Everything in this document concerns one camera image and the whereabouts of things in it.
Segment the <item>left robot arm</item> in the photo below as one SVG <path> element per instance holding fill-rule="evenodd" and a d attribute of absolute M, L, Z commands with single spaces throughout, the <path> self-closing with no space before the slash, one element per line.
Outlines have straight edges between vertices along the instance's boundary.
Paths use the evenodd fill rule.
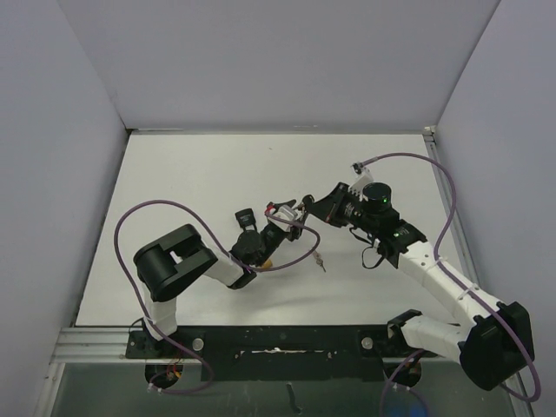
<path fill-rule="evenodd" d="M 202 241 L 195 227 L 186 224 L 138 250 L 133 262 L 145 295 L 148 317 L 146 347 L 156 356 L 172 354 L 177 343 L 176 299 L 197 279 L 206 275 L 233 290 L 247 286 L 258 268 L 272 267 L 270 258 L 284 240 L 299 239 L 308 214 L 291 200 L 270 203 L 268 212 L 279 220 L 268 220 L 259 230 L 251 208 L 235 213 L 242 229 L 236 243 L 225 255 Z"/>

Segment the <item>black padlock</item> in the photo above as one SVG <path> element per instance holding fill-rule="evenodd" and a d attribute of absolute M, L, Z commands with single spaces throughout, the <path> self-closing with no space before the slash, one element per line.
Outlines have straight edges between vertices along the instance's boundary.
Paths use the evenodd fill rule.
<path fill-rule="evenodd" d="M 235 212 L 235 219 L 243 232 L 257 231 L 256 219 L 253 209 L 245 208 Z"/>

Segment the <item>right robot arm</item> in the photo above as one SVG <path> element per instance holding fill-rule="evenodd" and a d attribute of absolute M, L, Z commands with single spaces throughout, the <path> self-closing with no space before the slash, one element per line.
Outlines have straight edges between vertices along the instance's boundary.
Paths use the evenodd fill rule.
<path fill-rule="evenodd" d="M 324 198 L 307 195 L 309 214 L 337 228 L 362 230 L 379 244 L 382 260 L 413 278 L 455 322 L 441 323 L 412 310 L 392 319 L 387 344 L 398 355 L 424 349 L 460 364 L 478 387 L 490 391 L 534 358 L 529 313 L 518 302 L 505 304 L 435 259 L 425 235 L 400 217 L 391 188 L 371 182 L 358 191 L 340 182 Z"/>

